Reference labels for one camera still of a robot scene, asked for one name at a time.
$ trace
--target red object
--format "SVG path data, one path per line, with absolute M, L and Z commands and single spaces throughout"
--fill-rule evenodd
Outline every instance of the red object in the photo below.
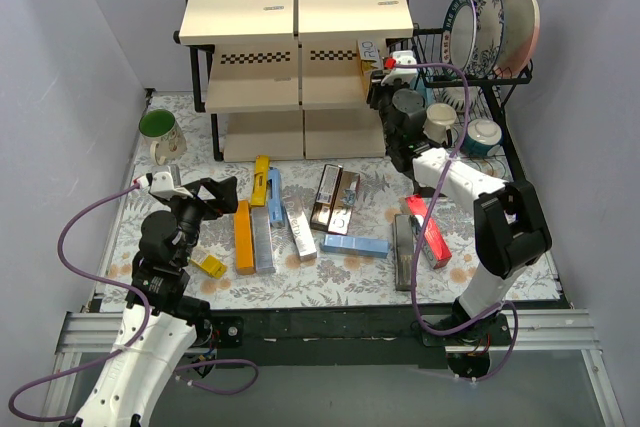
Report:
M 427 216 L 427 204 L 424 203 L 424 199 L 419 195 L 407 197 L 407 205 L 413 215 L 421 215 L 422 218 Z M 435 264 L 432 264 L 431 267 L 441 269 L 446 266 L 451 260 L 451 251 L 447 247 L 447 243 L 444 241 L 440 229 L 433 218 L 429 219 L 424 238 L 436 259 Z
M 393 57 L 387 57 L 386 59 L 384 59 L 384 68 L 387 70 L 391 70 L 396 66 L 396 59 L 394 59 Z

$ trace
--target shelf board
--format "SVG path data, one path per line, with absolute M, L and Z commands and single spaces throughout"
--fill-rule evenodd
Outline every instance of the shelf board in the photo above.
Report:
M 355 41 L 302 44 L 302 108 L 367 108 Z
M 384 157 L 382 122 L 372 109 L 305 111 L 307 159 Z
M 182 45 L 293 40 L 294 0 L 188 0 Z
M 254 112 L 229 115 L 226 162 L 304 159 L 302 112 Z
M 216 48 L 207 112 L 299 110 L 299 96 L 297 42 Z
M 359 38 L 410 38 L 407 0 L 298 0 L 301 42 Z

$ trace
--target green mug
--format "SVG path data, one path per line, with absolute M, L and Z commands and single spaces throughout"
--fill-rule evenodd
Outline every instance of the green mug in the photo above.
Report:
M 146 113 L 138 130 L 149 146 L 151 160 L 156 165 L 164 165 L 168 160 L 176 160 L 187 151 L 187 141 L 168 110 L 158 109 Z

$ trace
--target checkered pattern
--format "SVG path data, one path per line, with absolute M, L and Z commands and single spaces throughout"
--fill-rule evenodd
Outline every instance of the checkered pattern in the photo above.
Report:
M 270 64 L 271 62 L 289 62 L 291 52 L 259 52 L 256 54 L 222 54 L 221 64 Z
M 353 50 L 312 50 L 311 60 L 353 60 L 356 53 Z

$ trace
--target cup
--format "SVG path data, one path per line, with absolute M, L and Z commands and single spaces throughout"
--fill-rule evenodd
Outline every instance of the cup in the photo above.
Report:
M 168 110 L 152 110 L 140 119 L 138 130 L 149 146 L 151 160 L 164 165 L 187 151 L 187 141 L 174 115 Z
M 475 119 L 469 122 L 462 143 L 462 150 L 468 155 L 490 157 L 495 155 L 502 143 L 502 129 L 493 120 Z
M 451 147 L 453 145 L 451 129 L 457 119 L 458 115 L 450 105 L 443 103 L 431 104 L 427 108 L 424 134 L 444 147 Z

